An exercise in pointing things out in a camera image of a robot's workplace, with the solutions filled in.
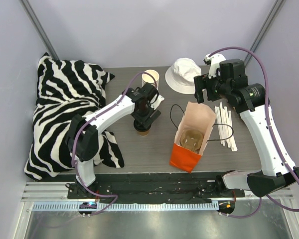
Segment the brown paper coffee cup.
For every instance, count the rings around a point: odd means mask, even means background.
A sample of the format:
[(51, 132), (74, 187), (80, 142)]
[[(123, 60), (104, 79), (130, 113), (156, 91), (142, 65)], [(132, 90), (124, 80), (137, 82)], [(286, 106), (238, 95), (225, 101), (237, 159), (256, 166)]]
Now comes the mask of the brown paper coffee cup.
[(138, 131), (138, 134), (139, 134), (140, 136), (146, 136), (146, 135), (148, 135), (149, 131), (150, 131), (150, 130), (146, 130), (146, 131)]

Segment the orange paper gift bag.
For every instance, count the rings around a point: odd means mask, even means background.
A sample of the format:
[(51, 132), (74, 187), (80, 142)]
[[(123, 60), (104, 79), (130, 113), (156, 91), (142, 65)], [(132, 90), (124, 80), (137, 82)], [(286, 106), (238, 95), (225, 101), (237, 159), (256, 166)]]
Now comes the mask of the orange paper gift bag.
[(233, 137), (233, 128), (225, 123), (216, 122), (216, 113), (205, 104), (188, 102), (182, 119), (176, 127), (176, 135), (169, 164), (191, 173), (203, 156), (214, 126), (224, 126), (231, 130), (229, 137), (221, 136), (215, 141)]

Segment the black plastic cup lid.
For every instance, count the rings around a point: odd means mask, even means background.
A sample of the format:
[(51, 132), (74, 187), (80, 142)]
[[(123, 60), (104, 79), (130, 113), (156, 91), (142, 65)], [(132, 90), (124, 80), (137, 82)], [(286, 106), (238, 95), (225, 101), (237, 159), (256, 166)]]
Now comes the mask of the black plastic cup lid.
[(146, 127), (146, 126), (142, 125), (140, 122), (138, 122), (137, 120), (134, 120), (133, 126), (134, 126), (135, 130), (138, 132), (146, 132), (151, 127), (151, 125)]

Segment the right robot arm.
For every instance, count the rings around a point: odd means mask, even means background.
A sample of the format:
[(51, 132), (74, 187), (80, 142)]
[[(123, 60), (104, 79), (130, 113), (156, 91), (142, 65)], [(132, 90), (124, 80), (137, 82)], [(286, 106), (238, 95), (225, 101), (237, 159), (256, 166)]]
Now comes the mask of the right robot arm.
[(259, 172), (230, 171), (216, 178), (215, 191), (219, 196), (228, 196), (233, 189), (251, 191), (257, 197), (263, 197), (295, 182), (288, 168), (299, 178), (299, 167), (288, 155), (279, 135), (276, 136), (283, 158), (276, 149), (270, 130), (277, 133), (271, 113), (265, 115), (265, 88), (261, 84), (249, 84), (245, 74), (244, 61), (227, 60), (221, 54), (206, 56), (207, 74), (194, 77), (195, 98), (204, 102), (203, 91), (207, 99), (216, 101), (226, 99), (247, 126), (257, 149), (261, 170)]

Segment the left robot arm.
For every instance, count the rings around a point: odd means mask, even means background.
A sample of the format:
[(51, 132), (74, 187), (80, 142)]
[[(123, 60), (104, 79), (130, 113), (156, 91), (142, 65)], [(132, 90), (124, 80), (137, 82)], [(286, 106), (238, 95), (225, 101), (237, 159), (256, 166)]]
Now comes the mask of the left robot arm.
[(78, 191), (84, 198), (90, 199), (96, 193), (93, 157), (99, 150), (101, 133), (121, 118), (131, 115), (135, 130), (146, 135), (160, 116), (158, 107), (163, 101), (158, 89), (146, 83), (141, 88), (125, 89), (113, 102), (86, 117), (75, 115), (72, 118), (65, 143), (72, 152), (72, 166), (80, 185)]

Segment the white wrapped straws bundle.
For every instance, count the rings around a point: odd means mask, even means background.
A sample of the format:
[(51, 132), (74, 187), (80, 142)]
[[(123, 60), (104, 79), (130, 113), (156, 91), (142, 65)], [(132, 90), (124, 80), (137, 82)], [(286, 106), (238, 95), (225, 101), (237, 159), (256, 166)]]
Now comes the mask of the white wrapped straws bundle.
[(233, 131), (232, 112), (228, 110), (222, 102), (214, 108), (216, 113), (216, 126), (218, 127), (220, 143), (231, 149), (232, 152), (238, 151)]

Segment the white bucket hat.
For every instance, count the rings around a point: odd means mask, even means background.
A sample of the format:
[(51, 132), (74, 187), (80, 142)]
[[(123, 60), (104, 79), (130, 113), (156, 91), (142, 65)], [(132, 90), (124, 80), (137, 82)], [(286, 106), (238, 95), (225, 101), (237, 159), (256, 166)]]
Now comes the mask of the white bucket hat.
[(201, 75), (201, 68), (192, 59), (179, 58), (166, 71), (165, 81), (174, 91), (192, 95), (195, 93), (194, 77)]

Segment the stack of paper cups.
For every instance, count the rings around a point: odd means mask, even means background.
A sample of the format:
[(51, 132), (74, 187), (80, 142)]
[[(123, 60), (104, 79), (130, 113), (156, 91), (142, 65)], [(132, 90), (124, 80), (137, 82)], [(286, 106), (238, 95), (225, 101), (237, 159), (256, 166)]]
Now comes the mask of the stack of paper cups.
[(142, 86), (144, 86), (146, 83), (151, 84), (154, 86), (157, 90), (159, 87), (159, 73), (153, 69), (146, 70), (142, 74)]

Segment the zebra print pillow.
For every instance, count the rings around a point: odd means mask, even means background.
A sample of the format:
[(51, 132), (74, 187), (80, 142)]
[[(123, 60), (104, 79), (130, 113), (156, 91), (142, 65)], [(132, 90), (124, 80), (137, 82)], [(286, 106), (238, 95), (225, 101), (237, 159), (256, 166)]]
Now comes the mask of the zebra print pillow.
[(114, 74), (95, 63), (55, 60), (44, 53), (37, 66), (33, 140), (24, 167), (35, 181), (73, 169), (66, 134), (76, 115), (83, 117), (106, 105), (106, 85)]

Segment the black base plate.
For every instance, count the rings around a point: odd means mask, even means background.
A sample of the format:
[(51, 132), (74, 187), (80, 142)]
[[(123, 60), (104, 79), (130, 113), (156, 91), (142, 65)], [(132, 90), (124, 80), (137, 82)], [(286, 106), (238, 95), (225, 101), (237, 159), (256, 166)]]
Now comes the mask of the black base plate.
[(117, 204), (194, 204), (245, 197), (240, 189), (220, 191), (216, 183), (219, 175), (219, 172), (99, 174), (92, 191), (106, 195), (105, 198), (90, 194), (78, 182), (66, 184), (67, 198), (110, 203), (112, 195), (117, 195)]

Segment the aluminium rail frame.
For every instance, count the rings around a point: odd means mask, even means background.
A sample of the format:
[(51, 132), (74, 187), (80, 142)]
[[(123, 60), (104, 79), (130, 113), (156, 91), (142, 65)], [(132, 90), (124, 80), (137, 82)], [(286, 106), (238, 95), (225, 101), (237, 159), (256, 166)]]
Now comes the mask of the aluminium rail frame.
[[(145, 195), (144, 199), (118, 199), (106, 211), (216, 211), (226, 202), (255, 200), (258, 198), (251, 192), (245, 192), (244, 197), (207, 197), (176, 195), (167, 199), (155, 198), (154, 194)], [(33, 211), (96, 211), (104, 209), (108, 203), (105, 199), (70, 199), (65, 184), (62, 183), (28, 183), (25, 186), (21, 200), (33, 202)]]

